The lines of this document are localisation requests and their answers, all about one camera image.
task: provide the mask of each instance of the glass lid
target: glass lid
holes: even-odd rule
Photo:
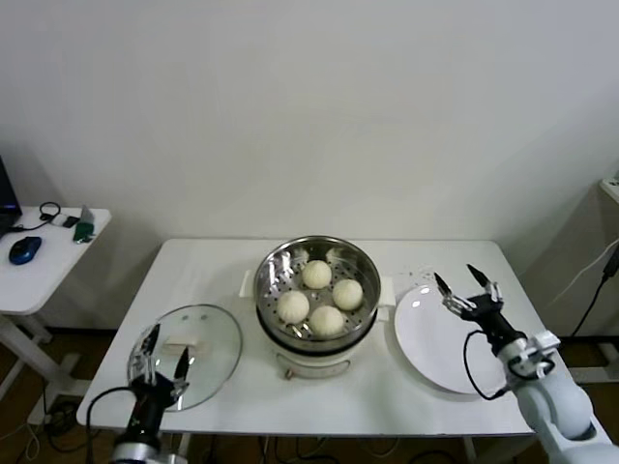
[[[186,347],[190,354],[189,387],[167,411],[183,411],[211,398],[230,378],[241,357],[243,337],[236,319],[213,304],[194,304],[168,312],[146,329],[133,346],[127,366],[129,381],[143,373],[137,355],[156,324],[160,324],[160,331],[152,363],[157,372],[173,380],[176,364]]]

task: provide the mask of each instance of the steamed bun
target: steamed bun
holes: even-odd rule
[[[278,301],[278,316],[286,324],[298,324],[310,312],[308,297],[297,290],[291,290],[281,295]]]
[[[309,261],[303,269],[302,277],[307,287],[319,290],[329,285],[331,268],[324,261]]]
[[[342,311],[357,309],[364,300],[364,289],[357,280],[340,280],[333,287],[333,301]]]
[[[331,336],[344,328],[344,316],[333,306],[321,306],[309,318],[309,327],[318,336]]]

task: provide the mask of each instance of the blue mouse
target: blue mouse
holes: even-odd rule
[[[26,264],[32,261],[41,246],[41,237],[26,237],[11,246],[9,251],[9,261],[13,264]]]

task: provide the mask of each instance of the white table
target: white table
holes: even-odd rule
[[[192,409],[166,414],[163,431],[315,436],[531,432],[510,394],[486,402],[436,388],[400,352],[393,322],[372,328],[343,375],[320,381],[282,380],[271,342],[258,325],[254,304],[238,297],[246,270],[255,269],[281,242],[166,242],[81,403],[78,420],[85,423],[86,409],[96,394],[127,384],[127,358],[133,344],[158,316],[182,305],[212,303],[228,309],[238,320],[244,337],[243,355],[221,391]],[[355,243],[372,258],[382,276],[393,278],[397,295],[428,267],[444,276],[460,295],[479,292],[465,266],[471,263],[500,282],[507,302],[505,315],[517,329],[534,334],[544,328],[501,250],[492,242]],[[461,356],[462,347],[454,349],[455,356]],[[567,372],[562,362],[557,364]],[[132,406],[130,393],[105,397],[94,408],[93,426],[125,427]]]
[[[18,224],[34,227],[41,223],[39,208],[25,207]],[[79,217],[80,208],[63,208],[63,214]],[[95,217],[95,233],[100,234],[111,215],[108,210],[92,210]],[[30,365],[48,381],[47,400],[51,404],[59,394],[82,396],[88,382],[75,380],[70,373],[78,355],[69,354],[58,365],[46,355],[37,343],[51,340],[49,332],[34,318],[20,317],[20,323],[32,333],[33,339],[20,331],[6,316],[28,316],[37,312],[62,283],[75,263],[92,245],[73,242],[75,228],[67,229],[48,224],[38,230],[7,234],[0,239],[0,342],[18,357],[9,374],[0,385],[0,398],[9,389],[24,363]],[[9,250],[15,242],[27,236],[43,239],[35,258],[24,265],[9,262]],[[40,400],[28,420],[40,423],[43,403]]]

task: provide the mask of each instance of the computer monitor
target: computer monitor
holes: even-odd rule
[[[21,216],[21,208],[19,208],[19,202],[17,202],[2,158],[0,158],[0,215],[15,216],[16,218]]]

